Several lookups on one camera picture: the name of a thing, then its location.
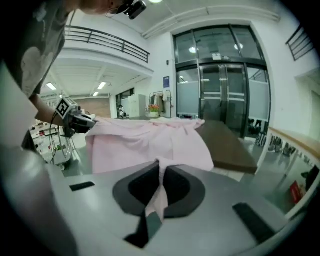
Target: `ceiling light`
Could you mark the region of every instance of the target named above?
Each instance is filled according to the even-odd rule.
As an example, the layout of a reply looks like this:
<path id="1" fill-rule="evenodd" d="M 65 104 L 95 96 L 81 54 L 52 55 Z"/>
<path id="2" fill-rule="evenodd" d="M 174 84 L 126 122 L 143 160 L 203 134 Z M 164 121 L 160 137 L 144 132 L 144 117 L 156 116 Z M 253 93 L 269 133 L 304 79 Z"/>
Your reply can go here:
<path id="1" fill-rule="evenodd" d="M 162 0 L 149 0 L 149 2 L 153 4 L 158 4 L 158 3 L 161 3 Z"/>
<path id="2" fill-rule="evenodd" d="M 195 53 L 196 53 L 196 48 L 191 47 L 191 48 L 189 49 L 189 52 L 192 53 L 192 54 L 195 54 Z"/>
<path id="3" fill-rule="evenodd" d="M 235 48 L 236 50 L 238 50 L 238 45 L 235 44 L 235 45 L 234 45 L 234 48 Z M 243 45 L 242 43 L 240 43 L 240 48 L 241 48 L 241 49 L 244 48 L 244 45 Z"/>
<path id="4" fill-rule="evenodd" d="M 52 91 L 55 91 L 57 89 L 51 82 L 47 83 L 46 86 L 48 86 Z"/>
<path id="5" fill-rule="evenodd" d="M 106 85 L 106 82 L 100 83 L 98 90 L 102 90 L 102 88 Z"/>

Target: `camera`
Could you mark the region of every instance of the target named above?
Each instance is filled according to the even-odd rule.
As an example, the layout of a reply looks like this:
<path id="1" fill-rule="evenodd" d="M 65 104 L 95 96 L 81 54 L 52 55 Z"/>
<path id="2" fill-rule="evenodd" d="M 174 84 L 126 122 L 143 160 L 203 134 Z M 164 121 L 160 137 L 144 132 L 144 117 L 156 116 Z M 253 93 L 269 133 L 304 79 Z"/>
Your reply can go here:
<path id="1" fill-rule="evenodd" d="M 145 9 L 147 9 L 146 4 L 139 0 L 135 4 L 133 4 L 124 12 L 125 15 L 129 17 L 130 20 L 134 20 L 138 17 Z"/>

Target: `black slot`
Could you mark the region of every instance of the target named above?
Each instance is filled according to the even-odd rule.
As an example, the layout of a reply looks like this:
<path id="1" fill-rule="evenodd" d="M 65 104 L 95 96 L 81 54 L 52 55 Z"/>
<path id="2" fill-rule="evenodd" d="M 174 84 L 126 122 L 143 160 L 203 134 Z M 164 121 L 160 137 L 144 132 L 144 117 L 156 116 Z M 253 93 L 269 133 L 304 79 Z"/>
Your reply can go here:
<path id="1" fill-rule="evenodd" d="M 85 182 L 85 183 L 80 183 L 80 184 L 75 184 L 75 185 L 71 185 L 70 186 L 70 189 L 75 192 L 75 191 L 78 191 L 78 190 L 84 190 L 86 188 L 90 188 L 90 187 L 93 187 L 95 186 L 95 184 L 91 181 L 89 182 Z"/>
<path id="2" fill-rule="evenodd" d="M 247 203 L 238 203 L 232 208 L 259 244 L 275 235 L 275 232 Z"/>

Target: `glass door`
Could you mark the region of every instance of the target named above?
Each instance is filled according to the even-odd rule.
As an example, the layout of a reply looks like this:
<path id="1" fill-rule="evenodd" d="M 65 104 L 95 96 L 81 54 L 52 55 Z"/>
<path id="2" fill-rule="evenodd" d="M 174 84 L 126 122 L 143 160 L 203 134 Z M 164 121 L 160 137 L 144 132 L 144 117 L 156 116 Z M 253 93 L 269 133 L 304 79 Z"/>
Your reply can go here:
<path id="1" fill-rule="evenodd" d="M 241 64 L 214 64 L 200 67 L 200 117 L 225 123 L 243 137 L 247 114 L 247 82 Z"/>

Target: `white cabinet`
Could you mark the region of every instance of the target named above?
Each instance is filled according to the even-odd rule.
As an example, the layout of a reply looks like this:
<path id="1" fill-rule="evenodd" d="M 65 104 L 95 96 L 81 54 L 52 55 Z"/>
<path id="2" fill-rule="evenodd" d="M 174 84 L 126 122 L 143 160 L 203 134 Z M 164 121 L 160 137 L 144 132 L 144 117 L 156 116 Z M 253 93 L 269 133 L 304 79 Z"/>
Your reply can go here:
<path id="1" fill-rule="evenodd" d="M 126 113 L 130 118 L 138 118 L 146 116 L 146 96 L 132 95 L 128 97 L 128 110 Z"/>

